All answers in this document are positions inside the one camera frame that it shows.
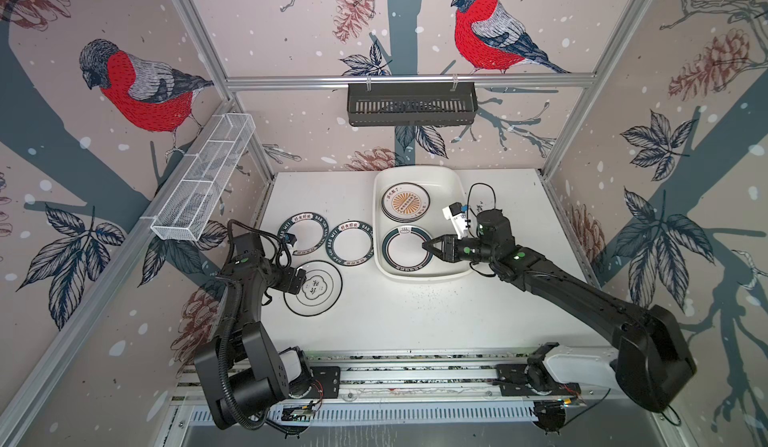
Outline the green red rim plate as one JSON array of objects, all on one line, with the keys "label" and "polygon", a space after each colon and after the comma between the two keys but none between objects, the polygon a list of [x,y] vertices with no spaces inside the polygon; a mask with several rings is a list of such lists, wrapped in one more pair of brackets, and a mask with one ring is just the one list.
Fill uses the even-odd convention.
[{"label": "green red rim plate", "polygon": [[422,244],[432,236],[421,227],[405,225],[391,229],[383,238],[384,262],[397,272],[411,273],[422,270],[433,255]]}]

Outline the white plate black flower outline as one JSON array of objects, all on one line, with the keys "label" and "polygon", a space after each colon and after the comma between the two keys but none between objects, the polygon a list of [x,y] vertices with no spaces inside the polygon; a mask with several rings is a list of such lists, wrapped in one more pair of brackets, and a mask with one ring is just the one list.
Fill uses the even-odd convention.
[{"label": "white plate black flower outline", "polygon": [[332,263],[309,261],[299,266],[306,278],[297,294],[283,295],[286,307],[295,315],[315,317],[330,310],[343,291],[343,278]]}]

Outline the large orange sunburst plate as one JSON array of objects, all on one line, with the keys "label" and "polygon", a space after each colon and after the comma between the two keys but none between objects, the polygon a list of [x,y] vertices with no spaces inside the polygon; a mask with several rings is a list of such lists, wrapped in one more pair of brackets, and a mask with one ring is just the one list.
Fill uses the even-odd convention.
[{"label": "large orange sunburst plate", "polygon": [[400,182],[387,188],[381,197],[384,215],[398,223],[411,223],[421,219],[429,210],[431,197],[422,186]]}]

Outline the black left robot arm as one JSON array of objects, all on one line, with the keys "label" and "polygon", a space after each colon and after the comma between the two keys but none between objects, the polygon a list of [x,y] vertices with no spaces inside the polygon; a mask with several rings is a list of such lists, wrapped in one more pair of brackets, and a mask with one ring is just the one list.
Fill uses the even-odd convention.
[{"label": "black left robot arm", "polygon": [[247,227],[227,237],[229,251],[216,277],[226,287],[225,305],[193,363],[214,424],[221,430],[235,425],[258,430],[276,424],[268,419],[274,405],[314,387],[303,351],[278,351],[261,320],[267,291],[297,295],[306,271],[290,265],[282,252],[285,243],[273,234]]}]

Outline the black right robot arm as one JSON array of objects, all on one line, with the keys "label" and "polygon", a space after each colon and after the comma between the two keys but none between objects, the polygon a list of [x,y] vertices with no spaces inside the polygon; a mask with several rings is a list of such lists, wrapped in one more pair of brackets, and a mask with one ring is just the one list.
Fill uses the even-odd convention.
[{"label": "black right robot arm", "polygon": [[499,209],[479,214],[477,234],[445,234],[422,243],[448,263],[486,263],[501,281],[539,296],[578,318],[618,350],[611,363],[618,387],[650,412],[661,413],[697,372],[675,316],[667,309],[620,300],[577,279],[543,254],[518,244]]}]

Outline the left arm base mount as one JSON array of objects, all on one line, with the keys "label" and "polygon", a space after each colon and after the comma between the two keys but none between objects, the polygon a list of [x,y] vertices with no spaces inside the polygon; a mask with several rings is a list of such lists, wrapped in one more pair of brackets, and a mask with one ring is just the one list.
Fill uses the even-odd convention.
[{"label": "left arm base mount", "polygon": [[341,369],[338,366],[303,368],[289,383],[289,393],[296,399],[337,399],[340,383]]}]

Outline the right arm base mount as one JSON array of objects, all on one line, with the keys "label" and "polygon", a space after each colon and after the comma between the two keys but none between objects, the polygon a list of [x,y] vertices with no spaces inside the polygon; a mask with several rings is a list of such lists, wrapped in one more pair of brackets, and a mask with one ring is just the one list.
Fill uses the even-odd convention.
[{"label": "right arm base mount", "polygon": [[577,383],[558,383],[539,365],[498,364],[495,371],[497,378],[492,384],[499,387],[503,397],[581,395],[581,388]]}]

